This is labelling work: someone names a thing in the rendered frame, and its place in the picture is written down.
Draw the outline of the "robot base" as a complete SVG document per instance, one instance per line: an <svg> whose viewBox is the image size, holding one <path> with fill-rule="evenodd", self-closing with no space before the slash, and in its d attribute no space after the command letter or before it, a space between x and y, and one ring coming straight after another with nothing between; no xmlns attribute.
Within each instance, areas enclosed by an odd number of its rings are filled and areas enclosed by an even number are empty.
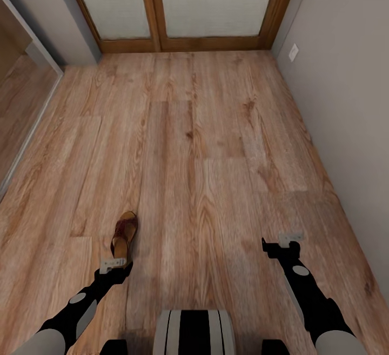
<svg viewBox="0 0 389 355"><path fill-rule="evenodd" d="M280 339L263 340L261 355L290 355ZM99 355L128 355L126 339L109 339Z"/></svg>

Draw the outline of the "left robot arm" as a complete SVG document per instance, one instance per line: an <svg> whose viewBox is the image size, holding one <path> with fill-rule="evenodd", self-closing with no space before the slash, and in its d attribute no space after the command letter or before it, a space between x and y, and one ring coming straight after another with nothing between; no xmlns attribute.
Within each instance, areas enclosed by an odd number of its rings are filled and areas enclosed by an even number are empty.
<svg viewBox="0 0 389 355"><path fill-rule="evenodd" d="M126 263L125 258L101 260L100 269L94 272L95 281L11 355L66 355L95 317L100 300L114 284L122 284L130 275L133 262L125 269L113 268Z"/></svg>

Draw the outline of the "sandal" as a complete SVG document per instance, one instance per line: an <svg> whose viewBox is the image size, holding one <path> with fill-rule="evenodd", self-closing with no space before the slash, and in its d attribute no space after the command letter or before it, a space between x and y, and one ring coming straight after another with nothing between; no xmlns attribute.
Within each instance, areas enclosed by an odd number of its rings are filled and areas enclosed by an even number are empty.
<svg viewBox="0 0 389 355"><path fill-rule="evenodd" d="M111 242L111 251L113 258L125 258L127 263L123 266L114 266L113 268L125 269L131 263L130 245L132 239L138 231L137 216L133 212L125 212L115 226L113 241Z"/></svg>

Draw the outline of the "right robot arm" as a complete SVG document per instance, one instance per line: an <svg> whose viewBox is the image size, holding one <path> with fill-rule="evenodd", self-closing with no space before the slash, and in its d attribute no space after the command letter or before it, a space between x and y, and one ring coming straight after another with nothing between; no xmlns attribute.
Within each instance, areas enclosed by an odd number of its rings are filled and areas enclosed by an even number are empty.
<svg viewBox="0 0 389 355"><path fill-rule="evenodd" d="M299 260L297 241L304 241L304 235L280 234L278 239L279 243L266 243L262 238L263 252L270 259L278 258L284 269L286 289L318 355L368 355L344 322L337 303L324 296L312 273Z"/></svg>

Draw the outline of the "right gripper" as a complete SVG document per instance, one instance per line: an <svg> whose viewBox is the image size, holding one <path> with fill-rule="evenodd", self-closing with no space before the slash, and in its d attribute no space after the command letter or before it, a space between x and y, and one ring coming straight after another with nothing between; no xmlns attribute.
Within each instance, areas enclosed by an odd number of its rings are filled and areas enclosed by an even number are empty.
<svg viewBox="0 0 389 355"><path fill-rule="evenodd" d="M263 252L267 252L270 259L278 258L281 263L282 258L285 256L294 256L298 261L300 258L300 249L296 243L289 243L289 247L281 248L278 243L266 243L262 238Z"/></svg>

